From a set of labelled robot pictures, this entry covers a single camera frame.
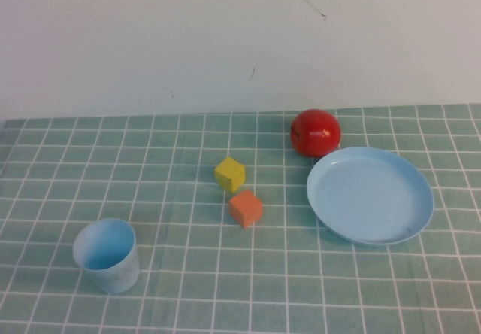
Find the light blue plastic cup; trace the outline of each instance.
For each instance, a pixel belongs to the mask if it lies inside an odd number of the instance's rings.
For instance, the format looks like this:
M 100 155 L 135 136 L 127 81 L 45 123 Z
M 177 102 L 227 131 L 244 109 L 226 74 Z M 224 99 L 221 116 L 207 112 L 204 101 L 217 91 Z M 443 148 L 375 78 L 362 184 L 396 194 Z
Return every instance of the light blue plastic cup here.
M 99 220 L 80 231 L 74 242 L 74 259 L 110 294 L 126 291 L 139 276 L 135 231 L 121 219 Z

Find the toy apple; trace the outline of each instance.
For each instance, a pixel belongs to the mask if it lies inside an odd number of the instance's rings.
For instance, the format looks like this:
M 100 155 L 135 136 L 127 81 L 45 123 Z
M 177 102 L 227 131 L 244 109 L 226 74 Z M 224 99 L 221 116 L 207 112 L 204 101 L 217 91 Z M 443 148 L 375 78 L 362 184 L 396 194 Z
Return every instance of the toy apple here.
M 291 142 L 302 156 L 325 156 L 339 145 L 339 123 L 336 117 L 326 111 L 303 111 L 292 121 Z

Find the wooden cube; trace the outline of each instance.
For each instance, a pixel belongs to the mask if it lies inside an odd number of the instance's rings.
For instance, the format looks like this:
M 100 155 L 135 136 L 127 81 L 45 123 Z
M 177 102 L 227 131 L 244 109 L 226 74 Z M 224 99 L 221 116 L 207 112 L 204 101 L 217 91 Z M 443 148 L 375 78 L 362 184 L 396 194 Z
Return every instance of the wooden cube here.
M 232 217 L 245 229 L 262 217 L 262 201 L 250 190 L 234 196 L 228 203 Z
M 215 170 L 219 185 L 234 193 L 246 180 L 246 168 L 231 157 L 222 161 Z

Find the white wall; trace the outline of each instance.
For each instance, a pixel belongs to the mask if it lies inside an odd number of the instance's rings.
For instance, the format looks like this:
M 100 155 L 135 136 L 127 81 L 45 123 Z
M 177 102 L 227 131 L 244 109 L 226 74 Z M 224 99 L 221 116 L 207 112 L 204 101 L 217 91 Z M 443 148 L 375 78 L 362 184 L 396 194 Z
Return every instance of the white wall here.
M 0 117 L 481 102 L 480 12 L 481 0 L 0 0 Z

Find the plate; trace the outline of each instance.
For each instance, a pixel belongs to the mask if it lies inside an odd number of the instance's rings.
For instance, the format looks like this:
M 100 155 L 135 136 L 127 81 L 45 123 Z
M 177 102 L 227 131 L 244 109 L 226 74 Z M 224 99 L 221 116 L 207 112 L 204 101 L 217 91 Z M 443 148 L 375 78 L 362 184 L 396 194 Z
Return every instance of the plate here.
M 424 175 L 406 159 L 372 147 L 323 157 L 307 179 L 307 198 L 329 229 L 369 245 L 412 238 L 428 225 L 434 209 Z

